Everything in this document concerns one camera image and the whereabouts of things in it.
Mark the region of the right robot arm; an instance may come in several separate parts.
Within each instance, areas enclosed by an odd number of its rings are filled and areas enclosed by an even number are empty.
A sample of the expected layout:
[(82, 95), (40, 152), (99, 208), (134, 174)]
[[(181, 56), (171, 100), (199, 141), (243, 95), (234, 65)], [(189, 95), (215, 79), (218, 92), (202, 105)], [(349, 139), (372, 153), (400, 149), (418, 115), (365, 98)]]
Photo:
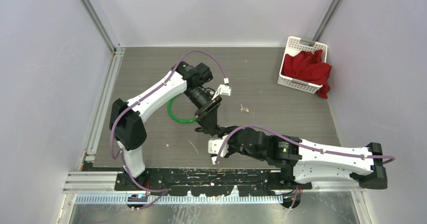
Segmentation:
[(280, 169), (285, 189), (317, 181), (351, 181), (365, 189), (388, 187), (385, 164), (394, 160), (383, 154), (380, 143), (364, 147), (320, 144), (276, 133), (265, 127), (246, 125), (221, 128), (208, 141), (213, 164), (238, 153)]

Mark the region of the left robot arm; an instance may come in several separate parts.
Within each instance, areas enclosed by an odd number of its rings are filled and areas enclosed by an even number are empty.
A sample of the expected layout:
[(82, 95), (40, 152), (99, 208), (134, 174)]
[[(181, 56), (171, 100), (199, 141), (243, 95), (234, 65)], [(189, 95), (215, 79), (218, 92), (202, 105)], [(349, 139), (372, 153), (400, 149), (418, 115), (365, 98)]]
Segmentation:
[(117, 99), (112, 104), (110, 140), (117, 141), (122, 149), (124, 168), (129, 174), (127, 183), (134, 190), (146, 186), (142, 144), (147, 138), (145, 122), (172, 98), (185, 94), (197, 107), (195, 120), (201, 131), (215, 136), (220, 127), (217, 112), (221, 104), (221, 89), (208, 93), (203, 85), (213, 79), (210, 68), (204, 63), (191, 66), (184, 61), (176, 64), (167, 75), (142, 94), (127, 101)]

